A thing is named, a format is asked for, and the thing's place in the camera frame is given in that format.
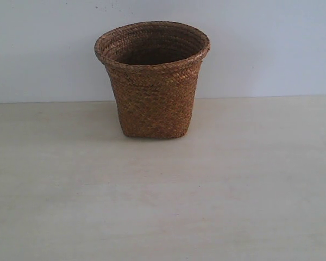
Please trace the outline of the brown woven basket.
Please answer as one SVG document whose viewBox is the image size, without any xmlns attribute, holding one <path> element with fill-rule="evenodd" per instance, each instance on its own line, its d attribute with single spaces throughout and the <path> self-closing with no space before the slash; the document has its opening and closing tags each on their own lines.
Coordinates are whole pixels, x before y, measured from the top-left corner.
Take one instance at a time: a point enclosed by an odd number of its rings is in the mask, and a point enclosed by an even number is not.
<svg viewBox="0 0 326 261">
<path fill-rule="evenodd" d="M 204 32 L 179 22 L 138 22 L 101 35 L 94 51 L 108 73 L 123 134 L 184 136 L 209 50 Z"/>
</svg>

